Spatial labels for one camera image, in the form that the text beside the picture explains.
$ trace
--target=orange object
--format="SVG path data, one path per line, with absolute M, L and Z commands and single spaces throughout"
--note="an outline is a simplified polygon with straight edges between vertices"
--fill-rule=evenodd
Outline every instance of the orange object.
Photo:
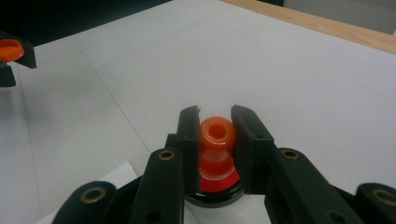
M 227 177 L 233 166 L 236 130 L 227 119 L 213 117 L 201 124 L 200 173 L 203 178 L 219 180 Z
M 10 63 L 18 60 L 24 54 L 20 41 L 15 39 L 0 39 L 0 62 Z

